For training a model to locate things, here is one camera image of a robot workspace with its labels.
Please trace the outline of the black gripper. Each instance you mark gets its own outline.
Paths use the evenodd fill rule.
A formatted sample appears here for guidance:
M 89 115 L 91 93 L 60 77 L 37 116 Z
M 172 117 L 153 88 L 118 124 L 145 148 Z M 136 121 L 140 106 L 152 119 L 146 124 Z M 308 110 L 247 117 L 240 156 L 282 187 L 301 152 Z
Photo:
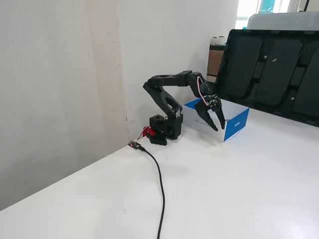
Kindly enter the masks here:
M 225 117 L 222 111 L 222 103 L 218 95 L 214 92 L 213 85 L 209 81 L 197 80 L 197 90 L 200 101 L 195 104 L 195 110 L 199 117 L 205 121 L 213 130 L 218 131 L 210 117 L 208 110 L 216 113 L 222 129 L 225 129 Z

